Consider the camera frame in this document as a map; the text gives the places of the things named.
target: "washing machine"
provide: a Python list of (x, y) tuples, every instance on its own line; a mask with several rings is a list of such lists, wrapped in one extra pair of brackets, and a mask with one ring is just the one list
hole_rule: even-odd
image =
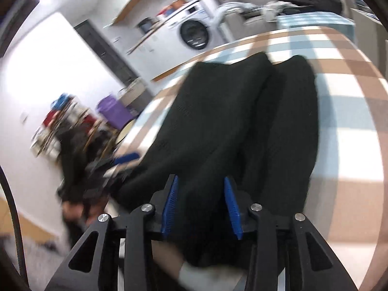
[(211, 18), (201, 1), (189, 4), (164, 24), (168, 30), (166, 42), (174, 53), (174, 64), (226, 43), (218, 29), (211, 27)]

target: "metal screw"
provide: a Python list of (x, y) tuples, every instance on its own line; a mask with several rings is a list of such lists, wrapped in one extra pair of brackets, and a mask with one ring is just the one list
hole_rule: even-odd
[(251, 205), (251, 209), (253, 211), (261, 211), (262, 208), (263, 208), (263, 206), (260, 205), (259, 203), (254, 203), (254, 204)]
[(154, 207), (150, 203), (146, 203), (142, 205), (142, 211), (148, 212), (154, 209)]
[(105, 221), (108, 221), (109, 219), (109, 215), (107, 215), (106, 213), (103, 213), (101, 215), (98, 216), (98, 220), (100, 222), (105, 222)]
[(295, 215), (295, 219), (298, 220), (298, 221), (304, 221), (304, 220), (306, 220), (306, 217), (305, 217), (305, 215), (303, 213), (297, 213)]

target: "laundry basket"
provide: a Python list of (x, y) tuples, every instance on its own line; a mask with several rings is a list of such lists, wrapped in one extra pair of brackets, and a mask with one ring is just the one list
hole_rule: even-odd
[(123, 88), (118, 93), (118, 96), (119, 101), (125, 107), (131, 107), (138, 113), (141, 113), (153, 99), (152, 94), (150, 94), (139, 77), (127, 88)]
[(97, 105), (97, 111), (117, 130), (134, 119), (131, 113), (112, 95), (103, 98)]

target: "purple bin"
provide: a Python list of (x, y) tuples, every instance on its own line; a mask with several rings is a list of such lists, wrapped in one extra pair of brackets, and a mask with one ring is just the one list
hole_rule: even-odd
[(97, 111), (118, 130), (123, 129), (128, 122), (134, 119), (129, 110), (112, 95), (103, 98), (97, 104)]

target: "plaid tablecloth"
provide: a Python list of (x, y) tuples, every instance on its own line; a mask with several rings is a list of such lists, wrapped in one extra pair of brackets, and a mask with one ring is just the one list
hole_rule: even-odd
[(304, 27), (251, 36), (172, 69), (117, 155), (145, 154), (196, 62), (232, 64), (260, 51), (273, 63), (303, 55), (316, 72), (319, 150), (304, 212), (360, 290), (369, 291), (388, 265), (388, 85), (337, 30)]
[(278, 29), (325, 26), (336, 29), (354, 42), (354, 22), (331, 12), (310, 12), (276, 17)]

